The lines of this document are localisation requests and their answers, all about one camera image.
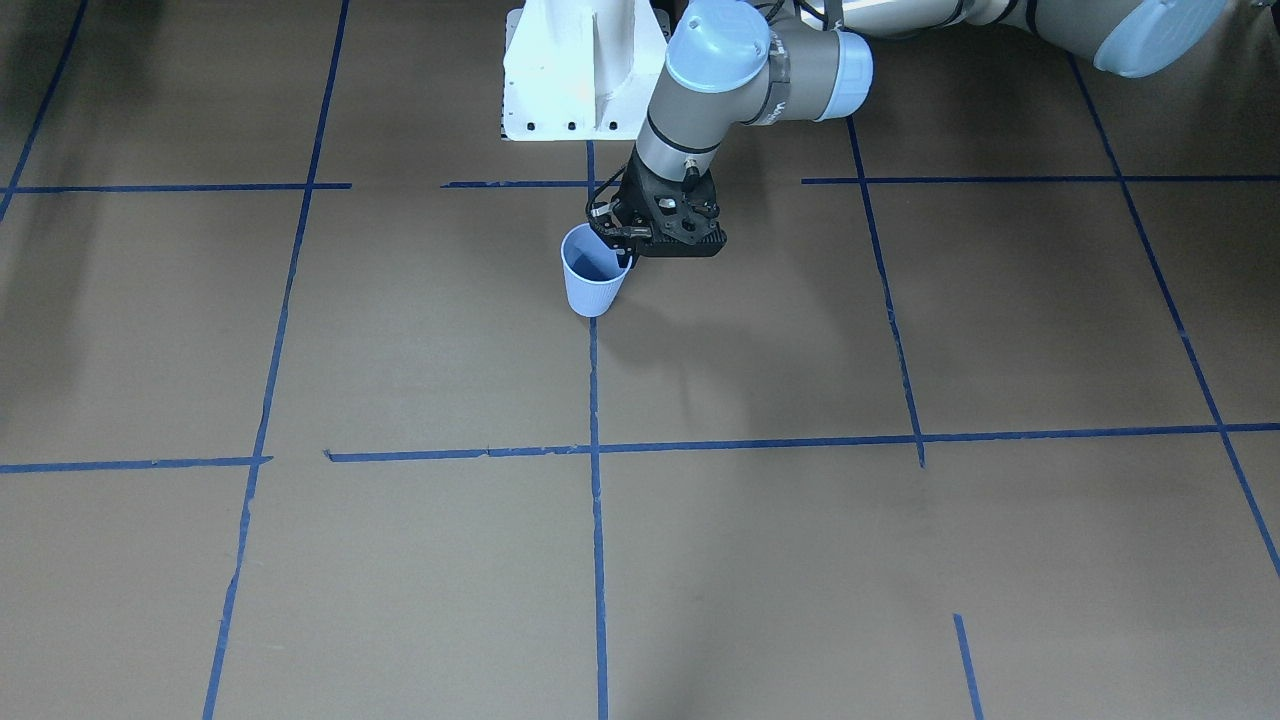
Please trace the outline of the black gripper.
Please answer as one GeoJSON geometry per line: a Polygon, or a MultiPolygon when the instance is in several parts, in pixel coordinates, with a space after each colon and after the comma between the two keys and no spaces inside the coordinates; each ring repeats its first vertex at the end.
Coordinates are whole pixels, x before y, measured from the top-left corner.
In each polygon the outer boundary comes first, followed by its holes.
{"type": "Polygon", "coordinates": [[[713,258],[727,245],[710,172],[667,179],[632,150],[614,178],[621,179],[618,192],[600,202],[600,240],[622,272],[635,268],[639,256],[713,258]]]}

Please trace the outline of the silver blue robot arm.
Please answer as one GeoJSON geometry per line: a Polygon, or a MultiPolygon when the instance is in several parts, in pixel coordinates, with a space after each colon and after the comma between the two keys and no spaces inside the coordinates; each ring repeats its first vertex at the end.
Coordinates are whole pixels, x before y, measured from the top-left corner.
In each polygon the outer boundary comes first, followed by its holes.
{"type": "Polygon", "coordinates": [[[690,1],[672,28],[611,199],[585,208],[595,246],[712,258],[727,242],[712,165],[737,126],[822,123],[868,100],[876,53],[956,28],[1015,29],[1123,78],[1189,53],[1224,1],[690,1]]]}

